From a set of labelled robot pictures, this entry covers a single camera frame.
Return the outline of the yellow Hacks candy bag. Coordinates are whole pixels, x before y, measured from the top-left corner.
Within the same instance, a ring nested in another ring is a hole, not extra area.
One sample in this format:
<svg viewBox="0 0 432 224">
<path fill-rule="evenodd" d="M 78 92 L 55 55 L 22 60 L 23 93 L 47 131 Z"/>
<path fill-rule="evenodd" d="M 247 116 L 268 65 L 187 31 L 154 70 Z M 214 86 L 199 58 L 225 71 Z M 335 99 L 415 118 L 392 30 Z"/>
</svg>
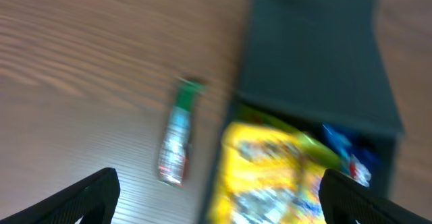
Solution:
<svg viewBox="0 0 432 224">
<path fill-rule="evenodd" d="M 308 158 L 301 133 L 240 122 L 222 138 L 210 223 L 324 223 L 318 197 L 324 169 Z"/>
</svg>

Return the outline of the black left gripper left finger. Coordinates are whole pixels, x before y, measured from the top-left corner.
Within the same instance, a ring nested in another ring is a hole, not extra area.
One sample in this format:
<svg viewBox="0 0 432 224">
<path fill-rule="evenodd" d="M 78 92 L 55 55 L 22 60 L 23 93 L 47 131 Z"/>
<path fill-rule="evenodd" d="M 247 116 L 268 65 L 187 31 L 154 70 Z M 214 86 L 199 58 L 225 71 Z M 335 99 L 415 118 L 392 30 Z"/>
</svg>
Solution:
<svg viewBox="0 0 432 224">
<path fill-rule="evenodd" d="M 1 220 L 1 224 L 110 224 L 120 194 L 114 168 L 103 168 Z"/>
</svg>

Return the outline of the green red candy bar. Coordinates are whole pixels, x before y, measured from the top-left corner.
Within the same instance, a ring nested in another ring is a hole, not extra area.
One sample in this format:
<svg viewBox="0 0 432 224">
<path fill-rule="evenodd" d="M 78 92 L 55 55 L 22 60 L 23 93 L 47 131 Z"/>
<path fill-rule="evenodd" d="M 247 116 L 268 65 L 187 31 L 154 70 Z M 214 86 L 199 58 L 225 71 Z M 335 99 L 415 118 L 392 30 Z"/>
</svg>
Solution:
<svg viewBox="0 0 432 224">
<path fill-rule="evenodd" d="M 159 180 L 170 186 L 181 188 L 184 184 L 195 104 L 204 88 L 200 80 L 182 78 L 173 96 L 157 160 Z"/>
</svg>

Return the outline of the blue Oreo cookie pack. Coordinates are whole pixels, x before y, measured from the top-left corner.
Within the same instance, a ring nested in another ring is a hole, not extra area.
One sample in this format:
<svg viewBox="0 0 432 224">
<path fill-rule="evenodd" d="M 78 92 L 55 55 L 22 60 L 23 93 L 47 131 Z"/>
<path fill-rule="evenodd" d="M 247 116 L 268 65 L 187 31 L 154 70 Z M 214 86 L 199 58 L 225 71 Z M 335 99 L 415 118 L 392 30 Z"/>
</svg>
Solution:
<svg viewBox="0 0 432 224">
<path fill-rule="evenodd" d="M 381 159 L 370 142 L 356 132 L 324 123 L 323 135 L 330 148 L 340 157 L 341 172 L 368 188 Z"/>
</svg>

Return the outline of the black box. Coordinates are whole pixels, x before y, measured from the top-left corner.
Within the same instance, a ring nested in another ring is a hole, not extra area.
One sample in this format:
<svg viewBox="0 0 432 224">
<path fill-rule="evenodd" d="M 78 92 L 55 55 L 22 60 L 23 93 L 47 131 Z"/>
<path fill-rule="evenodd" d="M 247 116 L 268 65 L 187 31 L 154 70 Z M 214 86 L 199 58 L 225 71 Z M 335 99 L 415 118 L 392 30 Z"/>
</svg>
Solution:
<svg viewBox="0 0 432 224">
<path fill-rule="evenodd" d="M 253 1 L 239 80 L 199 223 L 210 223 L 225 130 L 233 122 L 255 125 L 237 119 L 241 104 L 306 122 L 328 148 L 324 123 L 366 138 L 381 159 L 367 189 L 387 199 L 403 127 L 374 35 L 375 5 L 376 0 Z"/>
</svg>

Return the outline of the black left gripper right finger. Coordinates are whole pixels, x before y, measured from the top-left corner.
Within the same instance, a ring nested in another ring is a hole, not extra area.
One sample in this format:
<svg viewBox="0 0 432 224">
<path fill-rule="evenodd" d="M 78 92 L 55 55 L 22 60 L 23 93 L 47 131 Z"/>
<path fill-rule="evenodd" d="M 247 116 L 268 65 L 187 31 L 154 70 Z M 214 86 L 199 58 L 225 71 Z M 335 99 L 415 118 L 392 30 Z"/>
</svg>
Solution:
<svg viewBox="0 0 432 224">
<path fill-rule="evenodd" d="M 326 224 L 431 224 L 333 169 L 325 171 L 319 200 Z"/>
</svg>

